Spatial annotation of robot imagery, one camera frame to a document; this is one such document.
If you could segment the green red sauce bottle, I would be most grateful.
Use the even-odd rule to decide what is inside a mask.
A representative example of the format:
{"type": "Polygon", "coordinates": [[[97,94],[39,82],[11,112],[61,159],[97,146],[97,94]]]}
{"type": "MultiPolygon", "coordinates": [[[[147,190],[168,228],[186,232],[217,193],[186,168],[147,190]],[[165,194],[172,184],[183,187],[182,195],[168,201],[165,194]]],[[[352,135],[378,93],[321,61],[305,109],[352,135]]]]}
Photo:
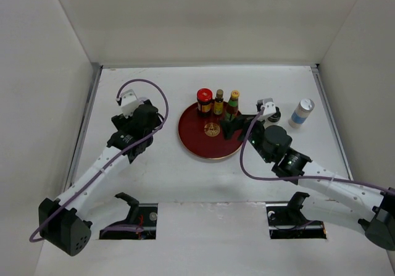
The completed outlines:
{"type": "Polygon", "coordinates": [[[225,109],[225,120],[232,121],[237,117],[238,109],[239,109],[238,100],[239,100],[239,91],[233,90],[231,92],[230,99],[228,100],[225,109]]]}

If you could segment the small yellow label bottle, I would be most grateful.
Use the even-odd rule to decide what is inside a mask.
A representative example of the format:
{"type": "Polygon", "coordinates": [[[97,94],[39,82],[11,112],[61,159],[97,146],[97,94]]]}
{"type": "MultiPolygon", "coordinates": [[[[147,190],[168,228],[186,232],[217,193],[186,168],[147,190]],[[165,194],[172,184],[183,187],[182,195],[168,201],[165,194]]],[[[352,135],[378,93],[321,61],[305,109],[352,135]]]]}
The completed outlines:
{"type": "Polygon", "coordinates": [[[213,113],[217,116],[223,113],[223,90],[218,89],[214,99],[213,113]]]}

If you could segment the small black cap jar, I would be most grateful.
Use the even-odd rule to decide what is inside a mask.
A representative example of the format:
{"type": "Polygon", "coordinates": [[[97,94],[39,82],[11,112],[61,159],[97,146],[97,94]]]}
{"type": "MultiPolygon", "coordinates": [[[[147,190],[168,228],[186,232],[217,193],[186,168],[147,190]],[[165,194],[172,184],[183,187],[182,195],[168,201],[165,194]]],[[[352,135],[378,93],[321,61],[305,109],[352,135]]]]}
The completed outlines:
{"type": "Polygon", "coordinates": [[[272,114],[270,117],[267,118],[267,120],[270,123],[278,123],[281,119],[281,112],[280,112],[280,108],[276,107],[276,112],[274,114],[272,114]]]}

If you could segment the red lid dark jar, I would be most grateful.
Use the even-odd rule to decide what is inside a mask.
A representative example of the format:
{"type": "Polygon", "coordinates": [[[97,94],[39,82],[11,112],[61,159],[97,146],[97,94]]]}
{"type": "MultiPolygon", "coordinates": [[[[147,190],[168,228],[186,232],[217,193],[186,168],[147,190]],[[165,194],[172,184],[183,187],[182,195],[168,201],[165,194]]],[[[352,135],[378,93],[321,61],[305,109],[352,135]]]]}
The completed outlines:
{"type": "Polygon", "coordinates": [[[207,117],[212,111],[212,91],[208,88],[201,88],[197,91],[197,112],[201,117],[207,117]]]}

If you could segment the white blue label shaker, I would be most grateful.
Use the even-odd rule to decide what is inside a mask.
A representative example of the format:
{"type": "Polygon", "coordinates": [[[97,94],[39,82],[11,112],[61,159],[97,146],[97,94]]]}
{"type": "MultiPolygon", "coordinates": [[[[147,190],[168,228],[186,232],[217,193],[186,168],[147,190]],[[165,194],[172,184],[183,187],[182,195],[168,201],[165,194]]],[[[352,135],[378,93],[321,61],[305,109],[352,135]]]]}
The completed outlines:
{"type": "Polygon", "coordinates": [[[315,108],[315,103],[309,98],[304,98],[299,101],[297,107],[288,120],[288,123],[293,128],[299,128],[311,114],[315,108]]]}

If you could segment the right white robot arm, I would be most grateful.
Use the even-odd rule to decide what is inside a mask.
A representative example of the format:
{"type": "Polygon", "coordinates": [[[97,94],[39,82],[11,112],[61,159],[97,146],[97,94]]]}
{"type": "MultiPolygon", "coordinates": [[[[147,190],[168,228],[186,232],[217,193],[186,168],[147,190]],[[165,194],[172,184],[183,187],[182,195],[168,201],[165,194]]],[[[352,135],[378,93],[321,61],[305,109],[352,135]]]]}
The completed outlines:
{"type": "Polygon", "coordinates": [[[297,192],[286,208],[288,220],[321,220],[363,234],[373,244],[394,250],[394,188],[356,182],[330,172],[309,156],[291,147],[292,138],[282,127],[263,123],[252,116],[220,121],[224,138],[239,130],[239,140],[250,143],[266,163],[272,163],[277,180],[314,190],[324,199],[297,192]]]}

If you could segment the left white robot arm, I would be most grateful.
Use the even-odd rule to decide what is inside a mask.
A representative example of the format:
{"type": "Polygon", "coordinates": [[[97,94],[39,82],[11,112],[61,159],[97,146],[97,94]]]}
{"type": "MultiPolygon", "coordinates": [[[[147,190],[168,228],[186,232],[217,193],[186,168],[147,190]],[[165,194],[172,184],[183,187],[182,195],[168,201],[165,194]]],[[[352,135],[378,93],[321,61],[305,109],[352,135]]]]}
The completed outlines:
{"type": "Polygon", "coordinates": [[[163,125],[150,100],[139,102],[131,116],[115,115],[111,121],[117,130],[91,167],[67,191],[54,200],[45,198],[38,207],[39,235],[69,256],[80,253],[91,237],[97,223],[88,213],[98,196],[152,145],[163,125]]]}

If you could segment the red round tray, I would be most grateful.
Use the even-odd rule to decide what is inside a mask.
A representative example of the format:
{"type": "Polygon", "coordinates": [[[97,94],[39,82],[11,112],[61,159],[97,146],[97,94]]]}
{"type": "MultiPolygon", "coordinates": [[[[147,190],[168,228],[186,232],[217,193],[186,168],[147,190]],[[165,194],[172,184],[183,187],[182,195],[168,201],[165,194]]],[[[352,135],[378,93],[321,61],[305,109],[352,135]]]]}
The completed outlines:
{"type": "Polygon", "coordinates": [[[198,113],[198,104],[194,103],[184,110],[178,121],[178,136],[183,146],[194,155],[204,159],[223,159],[241,148],[238,140],[240,131],[226,140],[220,121],[224,115],[210,114],[203,117],[198,113]]]}

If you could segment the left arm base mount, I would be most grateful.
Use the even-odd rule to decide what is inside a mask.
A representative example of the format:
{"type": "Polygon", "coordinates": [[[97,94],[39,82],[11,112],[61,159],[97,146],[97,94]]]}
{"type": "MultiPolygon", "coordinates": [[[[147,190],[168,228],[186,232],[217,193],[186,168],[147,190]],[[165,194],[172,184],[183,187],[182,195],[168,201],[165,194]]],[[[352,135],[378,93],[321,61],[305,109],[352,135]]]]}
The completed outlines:
{"type": "Polygon", "coordinates": [[[140,204],[126,193],[115,195],[117,202],[128,206],[124,219],[116,220],[99,232],[100,240],[155,240],[158,204],[140,204]]]}

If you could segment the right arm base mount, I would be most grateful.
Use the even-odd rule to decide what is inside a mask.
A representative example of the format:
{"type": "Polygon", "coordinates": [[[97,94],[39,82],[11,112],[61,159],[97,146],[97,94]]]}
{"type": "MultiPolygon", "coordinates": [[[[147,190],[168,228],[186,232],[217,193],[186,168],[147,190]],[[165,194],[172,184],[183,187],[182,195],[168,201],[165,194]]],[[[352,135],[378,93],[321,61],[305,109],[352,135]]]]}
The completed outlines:
{"type": "Polygon", "coordinates": [[[296,192],[289,201],[266,204],[269,236],[273,240],[326,239],[323,222],[307,220],[302,214],[303,202],[310,195],[296,192]]]}

